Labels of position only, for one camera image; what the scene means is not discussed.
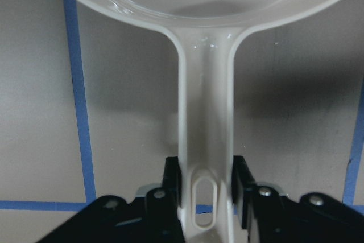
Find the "gray tile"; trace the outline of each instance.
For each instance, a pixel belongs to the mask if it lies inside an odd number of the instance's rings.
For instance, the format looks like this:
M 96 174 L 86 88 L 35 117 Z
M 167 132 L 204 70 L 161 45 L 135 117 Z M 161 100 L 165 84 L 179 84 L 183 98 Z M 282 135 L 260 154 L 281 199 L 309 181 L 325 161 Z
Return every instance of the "gray tile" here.
M 63 0 L 0 3 L 0 200 L 82 202 Z
M 37 242 L 69 219 L 73 212 L 1 210 L 0 242 Z
M 177 57 L 156 32 L 78 6 L 97 195 L 132 200 L 176 155 Z

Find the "ladle bowl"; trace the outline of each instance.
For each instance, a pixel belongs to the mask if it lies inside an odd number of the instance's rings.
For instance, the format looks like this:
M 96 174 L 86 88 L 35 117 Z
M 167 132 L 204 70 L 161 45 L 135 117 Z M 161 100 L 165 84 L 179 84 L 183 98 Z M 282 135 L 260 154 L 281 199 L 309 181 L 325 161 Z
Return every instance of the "ladle bowl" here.
M 312 15 L 338 0 L 78 0 L 114 19 L 159 31 L 179 54 L 179 216 L 188 242 L 234 242 L 233 69 L 253 32 Z M 211 184 L 213 213 L 195 218 L 200 181 Z

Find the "ladle handle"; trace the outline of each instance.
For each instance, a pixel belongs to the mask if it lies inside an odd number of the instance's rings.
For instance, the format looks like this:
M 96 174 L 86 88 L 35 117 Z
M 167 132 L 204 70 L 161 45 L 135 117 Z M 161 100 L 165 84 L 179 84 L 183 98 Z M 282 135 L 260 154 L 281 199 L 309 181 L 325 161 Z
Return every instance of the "ladle handle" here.
M 188 242 L 202 242 L 207 234 L 214 234 L 217 240 L 210 238 L 211 242 L 233 242 L 231 168 L 236 35 L 226 29 L 189 29 L 179 30 L 176 36 L 179 161 L 183 181 L 181 222 Z M 212 215 L 204 225 L 195 216 L 198 183 L 202 180 L 210 182 L 213 197 Z

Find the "white plastic ladle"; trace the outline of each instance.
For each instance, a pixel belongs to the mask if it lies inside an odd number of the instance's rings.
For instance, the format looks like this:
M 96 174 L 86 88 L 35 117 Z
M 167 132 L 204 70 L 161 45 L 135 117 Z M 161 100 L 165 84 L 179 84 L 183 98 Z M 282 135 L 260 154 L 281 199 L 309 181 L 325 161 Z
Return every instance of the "white plastic ladle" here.
M 180 219 L 188 242 L 233 242 L 233 69 L 249 34 L 338 0 L 78 0 L 112 18 L 167 35 L 179 54 Z M 213 188 L 213 217 L 195 219 L 196 185 Z

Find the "blue tape line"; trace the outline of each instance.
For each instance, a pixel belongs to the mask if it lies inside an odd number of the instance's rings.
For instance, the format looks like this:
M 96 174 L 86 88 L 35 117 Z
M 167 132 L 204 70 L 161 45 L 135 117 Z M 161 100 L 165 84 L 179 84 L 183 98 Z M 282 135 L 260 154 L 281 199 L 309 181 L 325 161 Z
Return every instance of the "blue tape line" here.
M 351 145 L 350 159 L 346 170 L 344 196 L 342 201 L 346 205 L 353 205 L 355 189 L 358 180 L 360 161 L 364 143 L 364 82 L 360 94 L 357 123 L 355 125 L 353 143 Z
M 364 215 L 364 205 L 351 205 L 350 207 Z
M 86 202 L 96 199 L 76 0 L 63 0 Z
M 212 213 L 212 205 L 196 205 L 196 214 Z
M 87 206 L 87 203 L 39 202 L 39 201 L 0 201 L 0 209 L 2 209 L 2 210 L 78 212 L 86 206 Z

